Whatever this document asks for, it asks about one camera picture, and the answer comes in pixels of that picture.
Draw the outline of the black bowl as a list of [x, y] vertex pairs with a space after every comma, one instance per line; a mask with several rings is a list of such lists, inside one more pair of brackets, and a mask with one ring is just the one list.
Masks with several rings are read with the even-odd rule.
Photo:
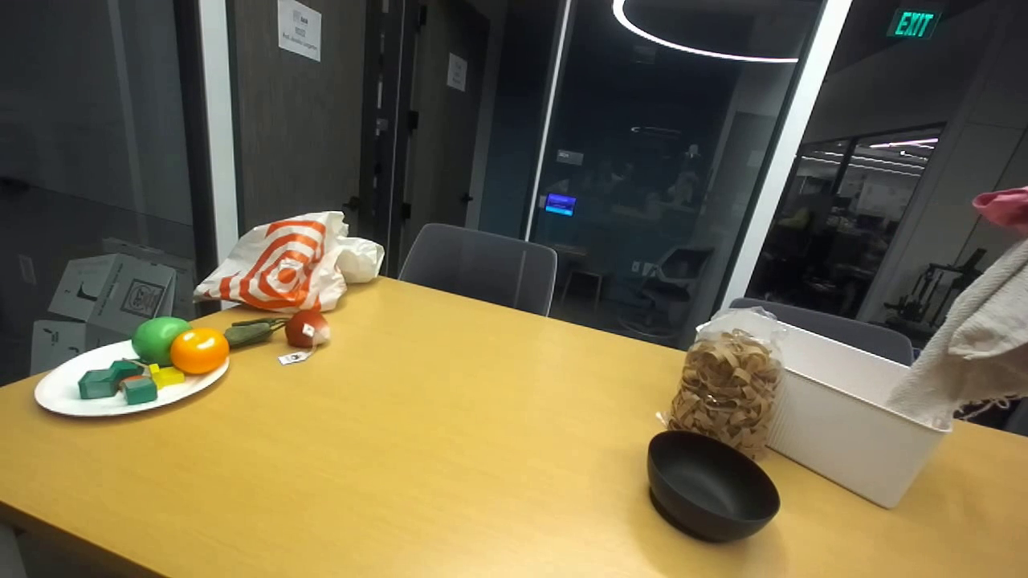
[[750, 541], [782, 512], [777, 485], [757, 461], [702, 433], [656, 433], [645, 474], [652, 507], [705, 543]]

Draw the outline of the yellow toy block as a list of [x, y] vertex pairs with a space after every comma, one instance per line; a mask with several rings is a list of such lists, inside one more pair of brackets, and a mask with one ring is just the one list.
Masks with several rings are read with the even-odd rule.
[[162, 362], [151, 362], [149, 377], [159, 388], [179, 387], [187, 379], [177, 366], [162, 366]]

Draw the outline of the green toy fruit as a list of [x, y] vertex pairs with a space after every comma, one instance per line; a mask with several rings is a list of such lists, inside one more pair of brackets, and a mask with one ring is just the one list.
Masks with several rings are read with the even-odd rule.
[[149, 318], [131, 333], [143, 362], [172, 362], [172, 344], [190, 327], [187, 318]]

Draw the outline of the pink towel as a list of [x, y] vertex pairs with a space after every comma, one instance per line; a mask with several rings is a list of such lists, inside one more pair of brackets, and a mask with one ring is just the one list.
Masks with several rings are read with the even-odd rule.
[[989, 190], [973, 200], [973, 210], [989, 224], [1028, 239], [1028, 185]]

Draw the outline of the green toy cucumber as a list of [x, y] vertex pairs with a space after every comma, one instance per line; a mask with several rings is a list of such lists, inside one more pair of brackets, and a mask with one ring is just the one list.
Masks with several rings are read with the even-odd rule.
[[224, 342], [232, 351], [241, 351], [241, 346], [266, 344], [281, 327], [283, 327], [283, 318], [236, 320], [224, 331]]

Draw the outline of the white paper wall sign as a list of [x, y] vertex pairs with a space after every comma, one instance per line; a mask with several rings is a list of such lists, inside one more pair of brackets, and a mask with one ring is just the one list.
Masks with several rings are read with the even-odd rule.
[[275, 44], [289, 56], [322, 58], [322, 13], [303, 0], [275, 0]]

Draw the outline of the orange toy fruit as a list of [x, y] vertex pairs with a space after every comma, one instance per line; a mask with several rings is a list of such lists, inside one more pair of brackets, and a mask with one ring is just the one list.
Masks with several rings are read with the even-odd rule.
[[229, 342], [216, 327], [190, 327], [172, 344], [172, 362], [187, 377], [203, 377], [229, 360]]

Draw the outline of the white plate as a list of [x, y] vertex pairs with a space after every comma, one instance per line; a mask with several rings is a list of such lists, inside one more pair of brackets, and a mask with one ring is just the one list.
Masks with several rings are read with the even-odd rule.
[[66, 416], [123, 416], [187, 403], [213, 388], [229, 373], [223, 362], [203, 377], [159, 387], [129, 342], [92, 346], [53, 369], [37, 387], [37, 404]]

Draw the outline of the cardboard box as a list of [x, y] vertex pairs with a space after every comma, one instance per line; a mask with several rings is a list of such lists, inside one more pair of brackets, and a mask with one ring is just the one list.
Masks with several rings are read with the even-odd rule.
[[177, 273], [163, 264], [99, 254], [66, 267], [48, 314], [31, 324], [29, 369], [126, 342], [143, 320], [172, 314]]

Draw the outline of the beige towel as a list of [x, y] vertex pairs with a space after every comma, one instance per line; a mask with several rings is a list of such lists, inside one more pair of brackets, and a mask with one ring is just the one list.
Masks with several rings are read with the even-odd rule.
[[1025, 395], [1028, 242], [1020, 242], [951, 302], [887, 404], [944, 427], [964, 404]]

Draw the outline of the red toy fruit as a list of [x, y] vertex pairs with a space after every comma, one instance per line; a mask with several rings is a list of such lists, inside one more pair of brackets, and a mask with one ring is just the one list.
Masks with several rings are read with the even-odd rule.
[[319, 308], [297, 311], [285, 320], [285, 344], [300, 351], [319, 351], [331, 342], [331, 324]]

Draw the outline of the grey office chair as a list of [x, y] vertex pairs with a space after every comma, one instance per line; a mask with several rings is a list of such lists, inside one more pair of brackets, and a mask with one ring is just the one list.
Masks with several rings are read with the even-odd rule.
[[770, 311], [777, 320], [798, 324], [804, 331], [851, 344], [858, 351], [887, 355], [893, 362], [914, 362], [916, 346], [906, 333], [893, 327], [879, 327], [858, 318], [842, 318], [832, 311], [815, 311], [792, 302], [770, 302], [770, 300], [735, 300], [735, 308], [763, 308]]
[[558, 254], [494, 232], [430, 223], [398, 271], [404, 282], [549, 314]]

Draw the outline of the clear bag of rubber bands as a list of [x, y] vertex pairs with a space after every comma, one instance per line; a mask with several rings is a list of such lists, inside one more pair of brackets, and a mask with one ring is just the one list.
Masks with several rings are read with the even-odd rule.
[[777, 387], [777, 320], [754, 308], [719, 311], [686, 351], [668, 427], [715, 437], [750, 459], [763, 459]]

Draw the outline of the green exit sign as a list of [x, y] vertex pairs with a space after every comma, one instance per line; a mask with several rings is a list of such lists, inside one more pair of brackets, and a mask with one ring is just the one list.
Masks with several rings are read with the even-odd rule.
[[901, 10], [890, 18], [887, 36], [898, 41], [925, 41], [938, 27], [938, 13], [935, 10]]

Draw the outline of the white plastic basket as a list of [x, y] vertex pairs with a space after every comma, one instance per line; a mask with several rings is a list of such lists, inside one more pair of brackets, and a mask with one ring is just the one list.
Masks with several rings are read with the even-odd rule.
[[746, 331], [782, 360], [767, 446], [823, 479], [898, 507], [951, 433], [890, 404], [906, 366], [795, 327], [754, 308], [722, 308], [702, 333]]

